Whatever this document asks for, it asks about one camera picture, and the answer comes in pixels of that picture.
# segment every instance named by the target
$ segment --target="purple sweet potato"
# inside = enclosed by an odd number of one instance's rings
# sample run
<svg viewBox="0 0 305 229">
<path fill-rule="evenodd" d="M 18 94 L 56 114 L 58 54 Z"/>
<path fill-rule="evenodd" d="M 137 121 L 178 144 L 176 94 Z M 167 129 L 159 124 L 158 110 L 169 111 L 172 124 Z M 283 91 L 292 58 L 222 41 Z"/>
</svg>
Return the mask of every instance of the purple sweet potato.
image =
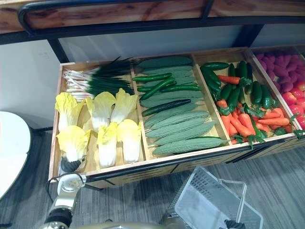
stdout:
<svg viewBox="0 0 305 229">
<path fill-rule="evenodd" d="M 282 78 L 280 78 L 277 82 L 278 82 L 279 84 L 284 84 L 284 83 L 288 83 L 288 82 L 290 82 L 290 81 L 291 81 L 290 77 L 282 77 Z"/>
<path fill-rule="evenodd" d="M 274 65 L 274 73 L 277 77 L 288 77 L 289 74 L 288 74 L 288 71 L 278 65 Z"/>
<path fill-rule="evenodd" d="M 267 69 L 267 74 L 268 74 L 268 76 L 270 77 L 271 80 L 274 80 L 275 74 L 274 74 L 273 71 L 270 71 L 270 70 Z"/>
<path fill-rule="evenodd" d="M 274 64 L 277 64 L 278 66 L 280 66 L 280 67 L 282 67 L 282 68 L 285 68 L 285 67 L 286 67 L 285 62 L 282 61 L 282 60 L 280 60 L 279 58 L 276 58 L 276 59 L 275 59 Z"/>
<path fill-rule="evenodd" d="M 283 83 L 281 84 L 281 92 L 289 92 L 291 89 L 293 89 L 294 85 L 291 82 Z"/>
<path fill-rule="evenodd" d="M 259 63 L 261 63 L 261 65 L 262 65 L 262 67 L 265 69 L 265 71 L 267 70 L 267 65 L 265 64 L 265 62 L 264 61 L 262 61 L 262 60 L 258 60 L 259 61 Z"/>
<path fill-rule="evenodd" d="M 263 53 L 259 53 L 255 55 L 257 57 L 258 60 L 261 60 L 264 57 Z"/>
<path fill-rule="evenodd" d="M 275 68 L 274 67 L 275 65 L 272 63 L 272 61 L 266 56 L 263 57 L 262 61 L 265 62 L 266 66 L 267 66 L 267 70 L 270 70 L 270 71 L 273 72 L 273 69 Z"/>
<path fill-rule="evenodd" d="M 285 67 L 289 64 L 290 59 L 291 59 L 291 55 L 285 55 L 284 56 Z"/>
<path fill-rule="evenodd" d="M 271 52 L 266 52 L 265 56 L 268 57 L 269 60 L 271 60 L 272 63 L 275 62 L 275 56 Z"/>
<path fill-rule="evenodd" d="M 281 85 L 276 81 L 273 81 L 273 83 L 275 84 L 276 88 L 280 91 L 281 90 Z"/>
<path fill-rule="evenodd" d="M 297 81 L 297 79 L 300 78 L 300 74 L 296 73 L 295 71 L 289 72 L 289 77 L 291 79 L 291 82 L 294 83 Z"/>
<path fill-rule="evenodd" d="M 288 72 L 291 72 L 291 71 L 294 71 L 296 68 L 297 68 L 297 64 L 296 64 L 296 63 L 291 63 L 291 62 L 290 62 L 290 63 L 288 64 L 286 70 L 287 70 Z"/>
</svg>

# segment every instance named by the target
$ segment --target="tomato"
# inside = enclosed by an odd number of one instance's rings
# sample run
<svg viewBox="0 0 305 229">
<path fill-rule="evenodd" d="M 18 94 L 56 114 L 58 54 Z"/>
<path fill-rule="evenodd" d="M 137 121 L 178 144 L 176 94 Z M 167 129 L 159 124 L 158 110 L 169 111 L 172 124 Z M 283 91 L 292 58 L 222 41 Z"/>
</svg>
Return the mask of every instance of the tomato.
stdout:
<svg viewBox="0 0 305 229">
<path fill-rule="evenodd" d="M 303 110 L 305 111 L 305 98 L 298 99 L 296 104 L 302 106 Z"/>
<path fill-rule="evenodd" d="M 298 88 L 293 88 L 290 92 L 291 92 L 291 93 L 295 96 L 295 98 L 297 98 L 297 99 L 304 98 L 303 91 L 301 91 L 301 90 L 298 89 Z"/>
<path fill-rule="evenodd" d="M 303 130 L 305 130 L 305 118 L 304 117 L 299 117 L 299 118 L 297 118 L 297 121 L 299 122 L 301 128 Z"/>
<path fill-rule="evenodd" d="M 301 91 L 305 91 L 305 82 L 298 81 L 294 84 L 295 88 L 300 89 Z"/>
<path fill-rule="evenodd" d="M 293 114 L 299 113 L 297 117 L 301 117 L 304 114 L 304 110 L 301 105 L 292 104 L 289 106 Z"/>
<path fill-rule="evenodd" d="M 286 92 L 282 94 L 282 97 L 288 105 L 296 103 L 296 97 L 291 92 Z"/>
</svg>

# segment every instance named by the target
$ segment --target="wire basket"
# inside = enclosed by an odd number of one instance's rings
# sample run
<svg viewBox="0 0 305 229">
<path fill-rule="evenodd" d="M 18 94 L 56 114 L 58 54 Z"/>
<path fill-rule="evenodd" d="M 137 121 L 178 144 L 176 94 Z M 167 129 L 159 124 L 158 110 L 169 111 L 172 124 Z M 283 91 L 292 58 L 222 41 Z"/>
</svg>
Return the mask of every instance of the wire basket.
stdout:
<svg viewBox="0 0 305 229">
<path fill-rule="evenodd" d="M 223 182 L 242 184 L 241 197 Z M 261 229 L 263 217 L 244 201 L 245 193 L 244 182 L 217 179 L 197 166 L 180 188 L 168 213 L 180 217 L 192 229 L 225 229 L 225 220 L 242 222 L 246 229 Z"/>
</svg>

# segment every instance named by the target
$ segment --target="gray carpet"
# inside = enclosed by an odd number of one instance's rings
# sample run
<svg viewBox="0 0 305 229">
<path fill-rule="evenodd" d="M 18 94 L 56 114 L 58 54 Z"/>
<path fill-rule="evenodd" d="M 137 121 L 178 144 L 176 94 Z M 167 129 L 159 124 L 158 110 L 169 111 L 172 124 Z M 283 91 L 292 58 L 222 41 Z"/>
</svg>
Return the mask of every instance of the gray carpet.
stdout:
<svg viewBox="0 0 305 229">
<path fill-rule="evenodd" d="M 0 223 L 12 229 L 36 229 L 51 202 L 46 191 L 51 135 L 33 136 L 28 162 L 0 201 Z M 234 164 L 209 166 L 218 178 L 247 183 L 246 201 L 264 217 L 265 229 L 303 229 L 305 225 L 305 147 Z M 117 221 L 160 222 L 190 171 L 101 191 L 83 188 L 71 228 Z M 51 187 L 55 196 L 55 186 Z"/>
</svg>

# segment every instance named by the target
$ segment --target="carrot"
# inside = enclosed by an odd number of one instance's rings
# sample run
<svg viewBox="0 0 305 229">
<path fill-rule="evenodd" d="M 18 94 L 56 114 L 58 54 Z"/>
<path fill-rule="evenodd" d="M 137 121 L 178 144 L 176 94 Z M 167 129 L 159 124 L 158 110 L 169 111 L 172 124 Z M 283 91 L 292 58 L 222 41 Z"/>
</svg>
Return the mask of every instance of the carrot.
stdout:
<svg viewBox="0 0 305 229">
<path fill-rule="evenodd" d="M 241 122 L 237 119 L 232 117 L 230 119 L 231 124 L 236 128 L 237 132 L 243 136 L 243 137 L 248 137 L 249 135 L 251 135 L 251 131 L 245 127 L 244 125 L 241 124 Z"/>
<path fill-rule="evenodd" d="M 236 119 L 238 119 L 238 112 L 237 109 L 235 108 L 235 110 L 232 112 L 232 116 Z"/>
<path fill-rule="evenodd" d="M 292 126 L 291 125 L 286 125 L 284 126 L 284 129 L 287 133 L 292 133 Z"/>
<path fill-rule="evenodd" d="M 228 104 L 224 99 L 217 101 L 216 104 L 220 108 L 227 108 L 228 107 Z"/>
<path fill-rule="evenodd" d="M 270 125 L 272 130 L 276 130 L 277 128 L 281 127 L 280 125 Z"/>
<path fill-rule="evenodd" d="M 233 137 L 234 135 L 238 134 L 237 129 L 231 123 L 229 128 L 230 128 L 230 134 L 229 134 L 230 137 Z"/>
<path fill-rule="evenodd" d="M 251 131 L 252 135 L 255 135 L 255 130 L 252 126 L 251 119 L 248 114 L 240 114 L 239 121 Z"/>
<path fill-rule="evenodd" d="M 281 115 L 276 112 L 266 112 L 265 116 L 263 119 L 270 119 L 270 118 L 279 118 Z"/>
<path fill-rule="evenodd" d="M 272 112 L 278 113 L 278 114 L 280 114 L 280 118 L 284 118 L 284 113 L 283 113 L 283 110 L 281 108 L 274 108 L 272 110 Z"/>
<path fill-rule="evenodd" d="M 240 78 L 234 77 L 234 76 L 225 76 L 225 75 L 218 75 L 218 79 L 225 83 L 231 83 L 231 84 L 239 84 Z"/>
<path fill-rule="evenodd" d="M 222 119 L 222 121 L 224 123 L 225 129 L 226 129 L 228 135 L 230 135 L 230 117 L 222 115 L 221 119 Z"/>
<path fill-rule="evenodd" d="M 269 118 L 269 119 L 261 119 L 258 120 L 259 123 L 264 125 L 279 125 L 285 126 L 289 124 L 288 118 Z"/>
</svg>

